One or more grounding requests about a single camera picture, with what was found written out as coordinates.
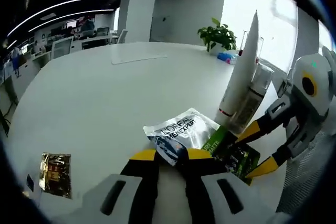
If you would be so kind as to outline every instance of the cylindrical bottle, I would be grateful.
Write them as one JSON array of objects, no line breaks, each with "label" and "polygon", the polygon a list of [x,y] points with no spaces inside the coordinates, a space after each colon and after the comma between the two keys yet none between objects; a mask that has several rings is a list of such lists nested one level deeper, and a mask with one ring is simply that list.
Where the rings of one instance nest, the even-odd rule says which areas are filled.
[{"label": "cylindrical bottle", "polygon": [[248,33],[244,52],[239,56],[233,70],[228,86],[219,104],[215,122],[227,126],[230,118],[240,107],[241,100],[245,97],[256,69],[256,56],[259,39],[259,21],[255,13]]},{"label": "cylindrical bottle", "polygon": [[259,108],[271,83],[273,70],[259,63],[252,79],[248,93],[241,103],[240,109],[231,118],[228,129],[234,134],[243,132],[253,115]]}]

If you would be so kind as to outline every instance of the green packet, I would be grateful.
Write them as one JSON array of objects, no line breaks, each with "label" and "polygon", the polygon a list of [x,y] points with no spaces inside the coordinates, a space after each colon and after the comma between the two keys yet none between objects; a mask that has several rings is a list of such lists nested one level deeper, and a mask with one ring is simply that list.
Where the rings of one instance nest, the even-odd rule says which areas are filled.
[{"label": "green packet", "polygon": [[202,149],[209,151],[219,162],[225,165],[228,173],[235,174],[238,178],[250,185],[251,178],[245,176],[257,167],[260,153],[248,144],[233,147],[237,137],[224,127],[219,129],[203,145]]}]

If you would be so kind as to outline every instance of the silver packet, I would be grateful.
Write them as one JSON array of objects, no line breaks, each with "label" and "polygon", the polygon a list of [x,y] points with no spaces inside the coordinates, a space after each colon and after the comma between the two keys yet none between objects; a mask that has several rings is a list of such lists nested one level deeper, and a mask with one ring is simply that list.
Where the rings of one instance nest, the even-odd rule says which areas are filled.
[{"label": "silver packet", "polygon": [[218,128],[219,124],[191,108],[159,125],[144,126],[143,130],[156,151],[175,166],[183,149],[201,149]]}]

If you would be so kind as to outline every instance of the gold foil packet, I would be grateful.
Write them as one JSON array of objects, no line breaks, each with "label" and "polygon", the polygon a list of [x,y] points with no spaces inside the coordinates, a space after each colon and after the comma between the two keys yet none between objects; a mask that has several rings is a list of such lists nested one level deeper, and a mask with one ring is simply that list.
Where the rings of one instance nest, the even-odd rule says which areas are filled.
[{"label": "gold foil packet", "polygon": [[71,154],[43,153],[39,185],[43,191],[71,199]]}]

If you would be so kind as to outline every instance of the potted plant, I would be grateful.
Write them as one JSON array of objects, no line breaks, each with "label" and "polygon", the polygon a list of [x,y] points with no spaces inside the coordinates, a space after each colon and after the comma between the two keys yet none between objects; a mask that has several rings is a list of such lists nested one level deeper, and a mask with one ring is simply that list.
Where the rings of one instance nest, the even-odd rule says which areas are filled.
[{"label": "potted plant", "polygon": [[197,32],[206,45],[206,50],[214,56],[224,50],[236,50],[236,37],[231,30],[227,29],[228,26],[225,24],[221,26],[215,18],[212,18],[212,22],[216,27],[203,27]]}]

